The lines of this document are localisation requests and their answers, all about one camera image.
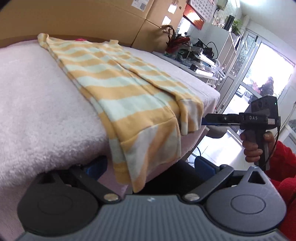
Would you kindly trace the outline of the person right hand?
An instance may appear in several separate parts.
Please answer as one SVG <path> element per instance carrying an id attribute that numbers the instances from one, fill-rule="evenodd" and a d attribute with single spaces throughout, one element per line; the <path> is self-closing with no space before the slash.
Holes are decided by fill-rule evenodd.
<path id="1" fill-rule="evenodd" d="M 256 143 L 252 143 L 247 140 L 245 135 L 245 131 L 240 135 L 240 139 L 242 141 L 242 146 L 244 147 L 244 154 L 245 160 L 249 163 L 255 163 L 259 161 L 260 155 L 262 154 L 263 150 L 258 147 Z M 269 154 L 272 157 L 274 151 L 276 150 L 275 145 L 275 138 L 272 132 L 268 131 L 264 135 L 264 140 L 268 144 Z"/>

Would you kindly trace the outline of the red fleece right forearm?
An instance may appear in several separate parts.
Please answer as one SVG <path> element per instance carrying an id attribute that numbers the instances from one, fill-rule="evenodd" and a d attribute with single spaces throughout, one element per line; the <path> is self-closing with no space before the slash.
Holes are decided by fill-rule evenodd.
<path id="1" fill-rule="evenodd" d="M 280 231 L 290 240 L 295 240 L 295 154 L 282 142 L 278 142 L 269 163 L 270 169 L 265 173 L 287 206 Z"/>

